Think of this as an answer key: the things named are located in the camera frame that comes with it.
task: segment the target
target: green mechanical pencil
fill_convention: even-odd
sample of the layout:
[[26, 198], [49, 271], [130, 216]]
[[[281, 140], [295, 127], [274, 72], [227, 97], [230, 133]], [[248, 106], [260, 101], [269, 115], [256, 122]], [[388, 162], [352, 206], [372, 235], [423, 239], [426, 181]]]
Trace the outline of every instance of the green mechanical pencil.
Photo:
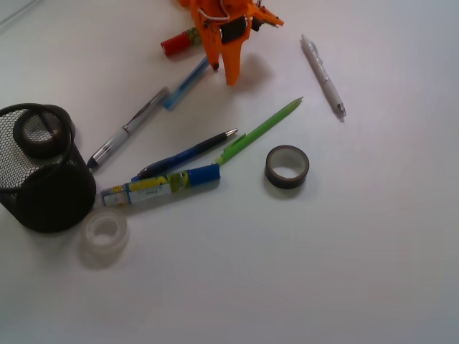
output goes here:
[[303, 101], [303, 97], [298, 98], [297, 100], [292, 101], [290, 104], [285, 106], [278, 113], [274, 114], [269, 120], [264, 122], [250, 134], [244, 134], [239, 139], [237, 139], [233, 144], [229, 145], [223, 150], [223, 154], [215, 160], [220, 166], [227, 163], [231, 158], [237, 155], [240, 151], [246, 148], [249, 144], [257, 140], [261, 135], [268, 132], [269, 129], [278, 124], [281, 120], [286, 118], [291, 114]]

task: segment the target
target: black mesh pen holder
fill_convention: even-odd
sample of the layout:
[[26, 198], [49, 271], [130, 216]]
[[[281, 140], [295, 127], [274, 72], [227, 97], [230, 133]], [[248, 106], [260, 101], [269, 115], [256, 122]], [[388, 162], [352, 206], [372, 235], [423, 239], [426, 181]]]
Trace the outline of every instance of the black mesh pen holder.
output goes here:
[[63, 231], [91, 210], [95, 181], [74, 137], [70, 116], [60, 107], [0, 110], [0, 203], [25, 227]]

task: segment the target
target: blue pen cap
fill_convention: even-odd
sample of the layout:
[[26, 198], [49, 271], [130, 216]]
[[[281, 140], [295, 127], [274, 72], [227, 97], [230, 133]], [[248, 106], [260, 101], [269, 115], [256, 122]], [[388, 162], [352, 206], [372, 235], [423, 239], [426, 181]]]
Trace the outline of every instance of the blue pen cap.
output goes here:
[[214, 163], [209, 166], [188, 170], [188, 177], [192, 188], [211, 181], [218, 181], [221, 178], [220, 166]]

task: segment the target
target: pen clip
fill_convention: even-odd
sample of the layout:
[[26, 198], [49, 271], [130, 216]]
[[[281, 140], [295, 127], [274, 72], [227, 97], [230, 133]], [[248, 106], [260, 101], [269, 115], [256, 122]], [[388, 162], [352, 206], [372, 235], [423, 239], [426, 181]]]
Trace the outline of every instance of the pen clip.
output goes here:
[[231, 148], [232, 146], [234, 146], [236, 143], [239, 143], [242, 139], [244, 139], [245, 137], [247, 136], [247, 134], [244, 134], [242, 135], [240, 138], [238, 138], [237, 140], [235, 140], [233, 143], [231, 143], [230, 145], [228, 145], [224, 150], [223, 150], [223, 153], [228, 149], [228, 148]]

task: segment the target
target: silver pen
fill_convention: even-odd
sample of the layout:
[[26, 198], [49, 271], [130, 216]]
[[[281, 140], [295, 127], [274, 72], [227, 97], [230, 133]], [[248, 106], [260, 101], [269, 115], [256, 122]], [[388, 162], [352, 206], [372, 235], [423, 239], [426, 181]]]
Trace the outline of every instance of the silver pen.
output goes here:
[[105, 159], [112, 155], [129, 139], [129, 136], [131, 136], [131, 134], [141, 126], [148, 115], [150, 115], [153, 111], [161, 109], [164, 101], [169, 95], [170, 92], [167, 87], [161, 89], [157, 95], [151, 98], [151, 100], [136, 113], [128, 124], [123, 125], [123, 127], [121, 127], [110, 140], [108, 140], [98, 149], [97, 152], [94, 153], [91, 159], [87, 162], [87, 167], [96, 168], [100, 166]]
[[325, 68], [323, 68], [323, 61], [319, 57], [318, 50], [316, 45], [307, 38], [304, 34], [301, 35], [301, 47], [309, 60], [318, 81], [321, 83], [323, 92], [328, 98], [328, 101], [331, 103], [335, 110], [338, 110], [343, 116], [346, 116], [346, 109], [344, 108], [344, 103], [339, 97], [338, 91], [333, 85], [330, 77], [328, 76]]

